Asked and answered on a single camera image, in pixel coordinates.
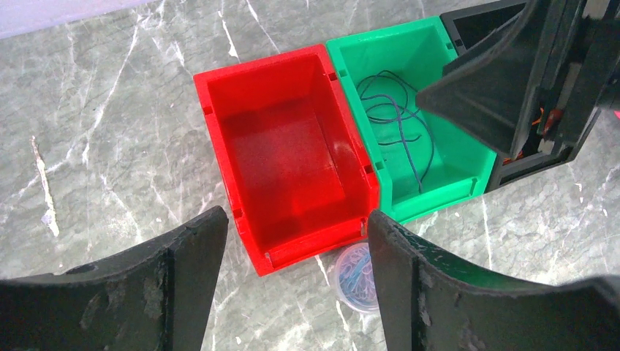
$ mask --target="black plastic bin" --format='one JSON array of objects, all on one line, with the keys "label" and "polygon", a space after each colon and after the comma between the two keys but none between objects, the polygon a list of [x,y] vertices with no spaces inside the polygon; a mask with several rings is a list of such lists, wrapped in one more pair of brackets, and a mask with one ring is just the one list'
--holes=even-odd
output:
[{"label": "black plastic bin", "polygon": [[[519,15],[526,3],[527,1],[524,0],[501,0],[490,4],[446,12],[440,18],[457,53],[461,56],[473,48],[479,41],[485,39],[493,30]],[[599,114],[599,109],[592,111],[587,124],[583,131],[581,131],[580,139],[574,146],[567,146],[560,137],[553,136],[550,140],[554,144],[545,152],[539,151],[543,137],[537,132],[539,127],[533,125],[526,145],[522,150],[523,156],[520,159],[504,165],[504,156],[498,154],[486,192],[542,170],[574,160]]]}]

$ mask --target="black plastic part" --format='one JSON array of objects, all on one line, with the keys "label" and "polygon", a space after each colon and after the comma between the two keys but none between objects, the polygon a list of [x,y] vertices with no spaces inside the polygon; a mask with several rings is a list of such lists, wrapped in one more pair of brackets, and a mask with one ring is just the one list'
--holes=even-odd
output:
[{"label": "black plastic part", "polygon": [[542,35],[543,27],[566,22],[564,7],[575,2],[580,1],[528,1],[510,30],[493,31],[478,43],[485,49],[482,53],[459,56],[452,63],[458,69],[420,91],[416,105],[452,121],[498,153],[517,157],[538,109],[541,80],[555,69],[547,69],[547,62],[565,52],[553,45],[557,33]]},{"label": "black plastic part", "polygon": [[216,207],[67,271],[0,282],[0,350],[200,350],[228,219]]},{"label": "black plastic part", "polygon": [[389,351],[618,350],[620,277],[551,287],[489,271],[375,211],[368,238]]},{"label": "black plastic part", "polygon": [[[609,3],[607,12],[617,11],[618,1],[614,1]],[[478,45],[475,45],[473,48],[469,48],[470,50],[460,50],[459,53],[461,54],[461,57],[444,68],[445,75],[455,71],[458,72],[459,68],[464,65],[464,62],[467,63],[474,61],[479,59],[480,55],[485,55],[489,49],[496,45],[498,40],[502,39],[505,33],[512,30],[512,26],[516,21],[516,18],[511,18],[510,16],[514,14],[517,9],[515,6],[518,4],[523,6],[525,1],[502,0],[463,10],[448,12],[441,15],[448,34],[450,35],[451,40],[455,43],[455,47],[458,47],[456,45],[457,40],[472,42],[473,39],[480,37],[478,33],[491,32],[495,29],[495,32],[493,32],[495,37],[491,36],[491,40],[487,38]],[[588,99],[581,99],[579,97],[581,92],[579,92],[579,90],[575,90],[573,86],[568,86],[568,91],[571,93],[568,99],[570,108],[572,110],[577,108],[580,112],[568,113],[568,117],[564,116],[562,121],[559,124],[556,124],[554,128],[552,128],[552,130],[544,136],[545,140],[552,140],[554,142],[553,150],[550,153],[538,152],[538,144],[543,138],[541,136],[543,133],[542,130],[546,125],[549,112],[556,108],[562,90],[565,89],[564,82],[567,81],[569,71],[566,61],[577,62],[578,66],[583,68],[583,65],[589,60],[591,62],[589,64],[590,66],[598,65],[598,68],[593,68],[594,70],[601,70],[600,67],[604,67],[609,70],[609,67],[613,65],[614,62],[618,61],[618,56],[614,56],[613,54],[613,47],[614,45],[617,45],[618,41],[616,41],[615,44],[607,45],[608,47],[606,50],[597,50],[597,45],[595,44],[596,41],[609,42],[611,40],[609,30],[607,34],[602,33],[600,29],[598,29],[600,26],[599,23],[578,18],[578,14],[581,13],[581,9],[576,6],[577,4],[583,5],[583,2],[572,1],[571,4],[567,4],[564,8],[564,11],[568,10],[574,12],[573,16],[565,16],[565,18],[573,18],[573,20],[575,20],[574,23],[570,23],[567,20],[562,22],[559,26],[552,23],[555,28],[553,30],[557,30],[562,33],[562,35],[558,35],[558,37],[574,37],[574,39],[567,40],[566,38],[560,38],[562,40],[554,43],[555,49],[557,49],[560,54],[549,55],[547,59],[547,66],[544,69],[544,74],[537,79],[537,81],[540,81],[540,89],[538,89],[540,93],[538,95],[544,102],[542,107],[544,107],[545,111],[543,115],[540,116],[541,122],[536,127],[529,127],[526,142],[522,147],[522,159],[513,161],[504,166],[503,161],[506,155],[498,155],[494,170],[487,185],[487,192],[507,185],[513,181],[517,181],[518,179],[538,173],[542,170],[547,170],[557,165],[562,165],[566,162],[574,160],[580,152],[583,142],[588,137],[590,130],[594,126],[594,123],[600,114],[598,109],[595,108],[592,110],[594,106],[591,103],[591,98],[589,99],[590,101],[588,101]],[[479,23],[475,23],[478,19],[482,18],[485,18],[486,22],[480,21]],[[509,23],[507,25],[500,24],[501,20],[506,18],[509,18]],[[472,31],[470,28],[475,26],[479,26],[480,29],[477,31]],[[543,30],[548,31],[552,29],[545,27]],[[542,40],[540,44],[548,45],[548,43],[549,41]],[[618,66],[616,66],[616,73],[612,74],[608,78],[606,84],[601,84],[601,80],[593,82],[589,70],[589,68],[586,68],[585,71],[580,70],[579,75],[577,76],[578,79],[576,79],[573,83],[577,83],[580,79],[587,80],[588,83],[583,86],[587,86],[585,90],[588,91],[589,95],[598,95],[602,90],[597,103],[598,107],[612,109],[620,108],[616,107],[616,104],[620,104],[620,99],[618,98],[620,83],[616,79],[616,76],[620,72]],[[535,116],[535,112],[532,112],[532,116],[528,118],[529,121],[533,118],[537,118],[533,117]],[[568,134],[562,134],[560,132],[561,128],[563,130],[570,129],[571,132]]]},{"label": "black plastic part", "polygon": [[616,67],[616,71],[609,78],[609,82],[599,98],[598,106],[610,110],[620,110],[620,67]]},{"label": "black plastic part", "polygon": [[620,20],[593,23],[589,32],[591,42],[558,130],[562,142],[569,146],[579,141],[590,112],[596,108],[620,61]]},{"label": "black plastic part", "polygon": [[518,15],[526,0],[495,1],[440,15],[454,48],[463,55],[492,31]]}]

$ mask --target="marble floor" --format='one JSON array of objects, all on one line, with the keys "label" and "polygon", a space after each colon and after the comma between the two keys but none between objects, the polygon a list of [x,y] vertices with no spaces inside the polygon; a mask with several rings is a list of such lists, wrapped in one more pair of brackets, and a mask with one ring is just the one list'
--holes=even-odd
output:
[{"label": "marble floor", "polygon": [[[163,0],[3,39],[0,277],[63,272],[229,211],[194,74],[481,2]],[[619,135],[605,112],[573,163],[407,227],[536,282],[619,274]],[[385,350],[379,315],[328,285],[334,255],[259,278],[231,225],[203,349]]]}]

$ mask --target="blue wire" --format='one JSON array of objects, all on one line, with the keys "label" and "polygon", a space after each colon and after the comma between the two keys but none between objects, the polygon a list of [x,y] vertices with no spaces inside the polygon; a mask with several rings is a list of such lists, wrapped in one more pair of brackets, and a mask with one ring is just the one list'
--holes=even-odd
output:
[{"label": "blue wire", "polygon": [[[392,75],[393,77],[388,77],[388,76],[383,75],[383,74],[385,74],[385,73],[388,73],[389,75]],[[388,95],[384,95],[384,94],[375,95],[375,96],[368,97],[368,98],[363,97],[363,95],[364,95],[364,94],[368,91],[368,89],[370,88],[370,86],[372,85],[372,83],[373,83],[376,79],[378,79],[378,78],[389,79],[389,80],[391,80],[391,81],[393,81],[393,82],[396,82],[397,84],[399,84],[399,85],[400,85],[400,87],[403,89],[403,91],[404,91],[404,93],[405,93],[405,104],[404,104],[404,106],[400,106],[400,105],[396,104],[396,102],[394,101],[394,99],[392,99],[392,98],[391,98],[391,97],[389,97]],[[413,86],[411,86],[411,84],[409,84],[408,82],[406,82],[404,79],[400,78],[400,77],[399,77],[396,73],[391,72],[391,71],[386,70],[386,69],[382,70],[381,72],[377,73],[376,75],[371,75],[371,76],[368,76],[368,77],[366,77],[366,78],[362,79],[362,80],[361,80],[361,81],[357,84],[357,90],[359,90],[359,89],[360,89],[360,87],[361,87],[361,86],[362,86],[362,85],[363,85],[366,81],[369,81],[369,82],[368,82],[368,84],[366,85],[366,87],[365,87],[365,88],[364,88],[364,89],[360,92],[360,99],[362,99],[362,100],[366,101],[366,100],[370,100],[370,99],[373,99],[373,98],[385,97],[385,98],[388,98],[388,99],[390,100],[390,102],[381,103],[381,104],[376,104],[376,105],[372,105],[371,107],[366,108],[366,114],[367,114],[367,116],[368,116],[368,119],[369,119],[371,122],[375,123],[375,124],[389,124],[389,123],[392,123],[392,122],[397,121],[397,122],[398,122],[398,128],[399,128],[399,131],[400,131],[400,134],[401,134],[401,140],[400,140],[400,141],[398,141],[398,142],[394,142],[394,143],[379,143],[379,144],[380,144],[381,146],[386,146],[386,145],[393,145],[393,144],[396,144],[396,143],[403,143],[404,148],[405,148],[405,152],[407,153],[407,159],[409,160],[409,164],[410,164],[410,165],[411,165],[411,167],[412,167],[412,170],[413,170],[413,173],[414,173],[415,179],[416,179],[417,184],[418,184],[418,191],[419,191],[420,193],[422,193],[422,192],[423,192],[423,188],[422,188],[422,181],[424,180],[424,178],[425,178],[425,177],[426,177],[426,175],[428,174],[428,171],[431,169],[431,164],[432,164],[432,162],[433,162],[433,158],[434,158],[434,156],[435,156],[435,142],[434,142],[433,134],[431,133],[430,128],[428,128],[428,125],[426,124],[426,122],[425,122],[423,119],[421,119],[421,118],[417,115],[417,114],[420,112],[420,108],[418,108],[415,112],[412,112],[411,110],[409,110],[409,109],[407,108],[407,105],[409,104],[409,93],[407,92],[407,88],[410,88],[410,89],[411,89],[412,91],[414,91],[415,93],[417,93],[417,92],[418,92],[418,90],[417,90],[416,88],[414,88]],[[395,110],[396,110],[396,115],[397,115],[397,117],[396,117],[396,118],[392,118],[392,119],[383,119],[383,118],[377,118],[377,117],[373,117],[373,116],[368,115],[368,112],[369,112],[369,111],[371,111],[371,110],[373,110],[373,109],[375,109],[375,108],[377,108],[377,107],[381,107],[381,106],[389,106],[389,105],[394,106],[394,108],[395,108]],[[408,113],[408,114],[409,114],[409,116],[407,116],[407,117],[404,117],[404,118],[403,118],[403,115],[404,115],[405,113]],[[413,164],[413,159],[412,159],[412,156],[411,156],[411,154],[410,154],[410,152],[409,152],[409,148],[407,147],[407,143],[408,143],[408,142],[416,141],[416,140],[418,140],[419,138],[417,137],[417,138],[415,138],[414,140],[407,140],[407,139],[405,139],[405,138],[404,138],[404,131],[403,131],[403,128],[402,128],[402,121],[406,121],[407,119],[410,119],[410,118],[415,118],[415,119],[417,119],[417,120],[418,120],[418,121],[419,121],[419,122],[420,122],[420,123],[424,126],[424,128],[426,129],[426,132],[428,133],[428,136],[429,136],[429,137],[430,137],[430,139],[431,139],[431,157],[430,157],[430,158],[429,158],[429,160],[428,160],[428,165],[426,166],[426,169],[425,169],[425,171],[424,171],[424,174],[422,174],[422,177],[421,177],[421,178],[419,178],[419,177],[418,177],[418,175],[417,175],[417,170],[415,169],[415,166],[414,166],[414,164]]]},{"label": "blue wire", "polygon": [[377,94],[377,95],[373,95],[372,97],[360,97],[360,99],[362,101],[367,101],[371,99],[376,99],[377,97],[384,97],[390,100],[392,102],[392,105],[394,106],[394,109],[396,110],[396,114],[397,114],[396,120],[398,122],[398,131],[401,134],[401,142],[403,143],[403,147],[405,147],[405,153],[407,154],[409,165],[411,165],[411,169],[413,170],[413,175],[415,176],[415,180],[417,181],[417,189],[420,193],[422,193],[423,192],[422,180],[420,179],[420,176],[417,174],[417,170],[415,169],[415,165],[413,163],[413,158],[411,157],[411,151],[409,151],[409,146],[407,145],[407,142],[405,141],[406,138],[405,138],[405,133],[403,131],[403,120],[402,120],[402,115],[400,114],[400,108],[398,107],[398,104],[396,103],[394,99],[392,99],[391,96],[385,95],[385,94]]}]

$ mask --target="marble vein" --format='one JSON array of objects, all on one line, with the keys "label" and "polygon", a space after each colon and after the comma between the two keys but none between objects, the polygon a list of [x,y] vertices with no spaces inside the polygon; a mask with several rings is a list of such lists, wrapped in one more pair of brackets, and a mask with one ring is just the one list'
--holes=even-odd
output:
[{"label": "marble vein", "polygon": [[230,49],[228,50],[228,55],[237,58],[237,61],[241,62],[239,59],[239,55],[237,54],[237,49],[235,48],[235,43],[233,42],[232,37],[230,37],[230,32],[228,31],[228,27],[226,27],[226,21],[224,20],[223,10],[217,12],[217,15],[222,19],[222,28],[224,29],[224,33],[226,33],[226,37],[228,38],[228,45],[230,45]]},{"label": "marble vein", "polygon": [[319,269],[321,270],[321,273],[323,273],[323,277],[325,278],[325,282],[328,283],[328,286],[329,286],[328,273],[327,273],[327,271],[325,271],[325,265],[323,265],[323,261],[321,260],[321,257],[319,257],[319,255],[316,255],[316,256],[314,256],[314,259],[317,260],[317,264],[319,265]]},{"label": "marble vein", "polygon": [[265,30],[265,27],[262,26],[262,24],[260,23],[260,20],[258,19],[258,15],[256,13],[256,11],[254,11],[254,8],[252,7],[252,4],[250,4],[250,0],[246,0],[246,2],[248,3],[248,9],[250,10],[250,13],[252,14],[252,17],[256,20],[256,23],[258,23],[258,26],[260,27],[260,29],[262,30],[263,33],[265,33],[265,35],[267,36],[267,39],[269,39],[269,42],[273,45],[273,47],[276,49],[276,51],[278,53],[280,53],[280,49],[278,49],[278,45],[276,45],[276,42],[273,41],[273,39],[271,39],[271,35],[269,35],[269,33]]},{"label": "marble vein", "polygon": [[482,198],[483,206],[483,220],[485,225],[485,239],[486,239],[486,251],[488,253],[488,269],[493,269],[493,250],[491,249],[491,236],[488,233],[488,213],[486,208],[486,201]]},{"label": "marble vein", "polygon": [[338,311],[338,316],[340,316],[340,319],[342,320],[342,328],[344,329],[344,331],[349,333],[351,328],[349,327],[349,323],[347,323],[347,320],[344,318],[344,314],[342,314],[342,308],[340,307],[340,301],[336,301],[336,311]]},{"label": "marble vein", "polygon": [[43,192],[45,193],[45,204],[48,206],[48,209],[43,215],[43,222],[48,225],[48,227],[52,231],[52,234],[57,237],[58,234],[60,234],[60,229],[58,228],[58,223],[56,223],[56,209],[54,208],[54,199],[52,198],[52,194],[50,193],[48,175],[45,172],[45,162],[43,162],[43,159],[39,154],[39,147],[37,145],[34,135],[30,138],[30,144],[32,145],[32,152],[34,153],[34,158],[37,163],[39,176],[41,177]]}]

